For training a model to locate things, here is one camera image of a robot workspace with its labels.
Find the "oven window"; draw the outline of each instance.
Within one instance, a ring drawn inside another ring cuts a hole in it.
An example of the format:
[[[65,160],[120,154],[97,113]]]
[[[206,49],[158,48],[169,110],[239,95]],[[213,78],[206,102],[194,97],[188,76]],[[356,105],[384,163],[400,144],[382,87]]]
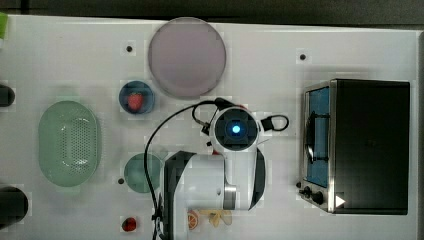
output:
[[[307,132],[308,151],[306,180],[322,187],[328,184],[328,127],[330,116],[330,91],[321,88],[309,92]]]

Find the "round plate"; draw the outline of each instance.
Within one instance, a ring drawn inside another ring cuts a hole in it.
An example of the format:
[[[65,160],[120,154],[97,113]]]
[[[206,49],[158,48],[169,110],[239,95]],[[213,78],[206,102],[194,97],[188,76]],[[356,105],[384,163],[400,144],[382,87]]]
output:
[[[152,181],[153,189],[159,187],[159,176],[161,169],[161,161],[159,158],[152,154],[147,154],[147,167],[149,170],[150,179]],[[132,157],[124,170],[125,181],[128,186],[138,193],[150,192],[149,185],[147,184],[146,175],[144,174],[144,154],[140,153]]]
[[[149,46],[154,79],[176,97],[198,97],[212,90],[225,69],[219,33],[197,18],[177,18],[163,25]]]

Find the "pink plate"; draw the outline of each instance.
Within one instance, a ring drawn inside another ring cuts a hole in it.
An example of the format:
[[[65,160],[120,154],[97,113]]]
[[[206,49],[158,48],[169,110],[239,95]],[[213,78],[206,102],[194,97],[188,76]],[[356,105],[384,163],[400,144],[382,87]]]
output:
[[[149,46],[154,79],[176,97],[198,97],[212,90],[225,69],[219,33],[197,18],[176,18],[163,25]]]

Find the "food item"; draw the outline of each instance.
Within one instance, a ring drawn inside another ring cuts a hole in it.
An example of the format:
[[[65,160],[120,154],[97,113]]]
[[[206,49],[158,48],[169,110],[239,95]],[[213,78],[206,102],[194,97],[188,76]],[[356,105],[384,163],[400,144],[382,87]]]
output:
[[[219,219],[222,219],[222,221],[227,226],[233,223],[233,218],[230,210],[199,210],[199,213],[202,215],[209,216],[209,222],[214,227],[218,227]]]
[[[135,220],[135,218],[127,218],[123,223],[122,223],[122,229],[125,232],[132,232],[137,228],[137,221]]]
[[[197,227],[198,222],[199,222],[196,212],[194,212],[193,210],[188,211],[187,217],[188,217],[188,229],[190,229],[190,230],[195,229]]]
[[[143,106],[143,95],[140,93],[132,93],[128,96],[128,108],[133,111],[137,112],[141,109]]]

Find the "oven handle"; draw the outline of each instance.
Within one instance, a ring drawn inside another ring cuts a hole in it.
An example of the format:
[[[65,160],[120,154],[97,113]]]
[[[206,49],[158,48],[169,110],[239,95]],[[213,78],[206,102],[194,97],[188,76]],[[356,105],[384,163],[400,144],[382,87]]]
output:
[[[315,119],[316,118],[330,118],[329,114],[316,114],[315,111],[312,111],[311,115],[308,118],[306,123],[306,134],[305,134],[305,152],[306,156],[308,156],[308,160],[311,164],[314,161],[319,160],[314,157],[315,151]]]

